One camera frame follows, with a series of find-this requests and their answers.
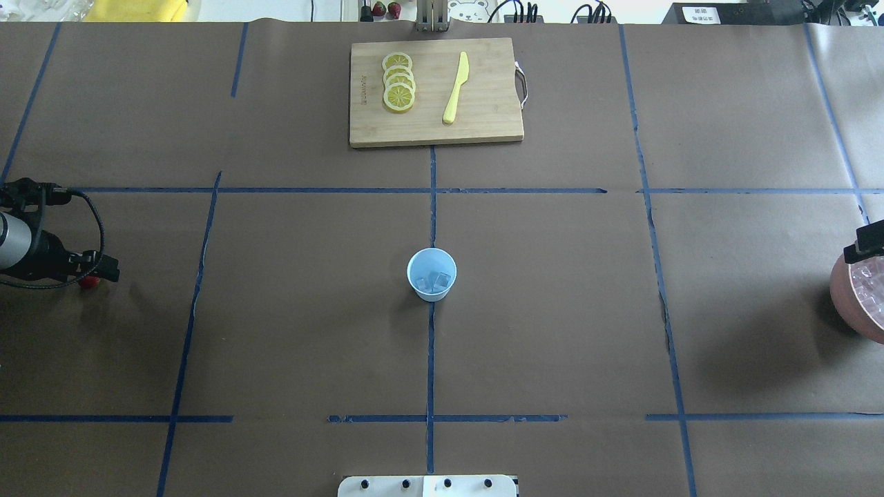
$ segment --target yellow towel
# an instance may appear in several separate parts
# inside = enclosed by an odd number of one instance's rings
[[[95,0],[86,22],[178,22],[187,0]]]

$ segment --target robotic arm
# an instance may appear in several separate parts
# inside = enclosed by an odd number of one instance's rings
[[[61,240],[43,230],[46,207],[64,205],[78,196],[95,216],[101,235],[100,248],[82,254],[69,252]],[[0,274],[25,281],[54,279],[57,285],[25,285],[0,280],[9,287],[51,289],[67,287],[86,277],[119,280],[119,262],[104,254],[104,226],[92,201],[80,191],[54,183],[23,178],[0,186]]]

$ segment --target cutting board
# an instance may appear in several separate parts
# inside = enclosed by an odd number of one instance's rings
[[[407,53],[414,64],[417,95],[409,111],[384,106],[381,62],[390,52]],[[469,79],[461,87],[457,119],[442,113],[457,75],[461,52],[469,58]],[[520,141],[525,136],[515,91],[510,38],[354,43],[350,55],[350,145],[399,147],[442,143]]]

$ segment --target stack of lemon slices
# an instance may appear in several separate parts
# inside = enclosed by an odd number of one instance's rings
[[[415,76],[411,57],[393,52],[384,57],[384,105],[393,112],[406,112],[415,105]]]

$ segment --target yellow knife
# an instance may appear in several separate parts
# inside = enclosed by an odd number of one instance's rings
[[[467,52],[461,52],[461,61],[457,65],[457,76],[454,77],[454,88],[451,90],[451,97],[445,107],[445,113],[442,114],[442,122],[451,124],[457,117],[457,100],[461,97],[461,85],[467,82],[467,78],[469,78],[469,59]]]

